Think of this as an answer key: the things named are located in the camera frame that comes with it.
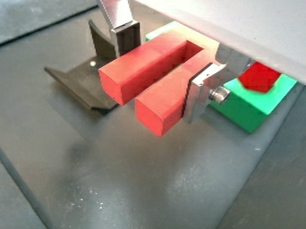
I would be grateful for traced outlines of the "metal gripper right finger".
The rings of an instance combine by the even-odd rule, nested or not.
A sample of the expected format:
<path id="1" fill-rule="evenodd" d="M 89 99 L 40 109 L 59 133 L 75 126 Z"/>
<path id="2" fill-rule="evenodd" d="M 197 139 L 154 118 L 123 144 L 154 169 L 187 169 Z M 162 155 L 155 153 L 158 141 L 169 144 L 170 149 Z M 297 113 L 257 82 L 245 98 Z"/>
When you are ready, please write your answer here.
<path id="1" fill-rule="evenodd" d="M 238 78 L 256 62 L 224 44 L 218 46 L 216 61 L 216 64 L 209 63 L 189 80 L 183 105 L 183 120 L 187 123 L 195 122 L 210 102 L 221 105 L 228 100 L 232 92 L 224 84 Z"/>

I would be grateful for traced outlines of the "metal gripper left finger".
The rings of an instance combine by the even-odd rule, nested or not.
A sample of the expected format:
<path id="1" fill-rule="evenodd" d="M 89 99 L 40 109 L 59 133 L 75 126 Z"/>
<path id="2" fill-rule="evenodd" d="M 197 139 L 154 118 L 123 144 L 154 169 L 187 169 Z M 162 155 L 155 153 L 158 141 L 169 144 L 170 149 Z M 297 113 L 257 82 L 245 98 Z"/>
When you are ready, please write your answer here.
<path id="1" fill-rule="evenodd" d="M 141 23 L 134 20 L 129 0 L 97 0 L 109 24 L 117 56 L 142 44 Z"/>

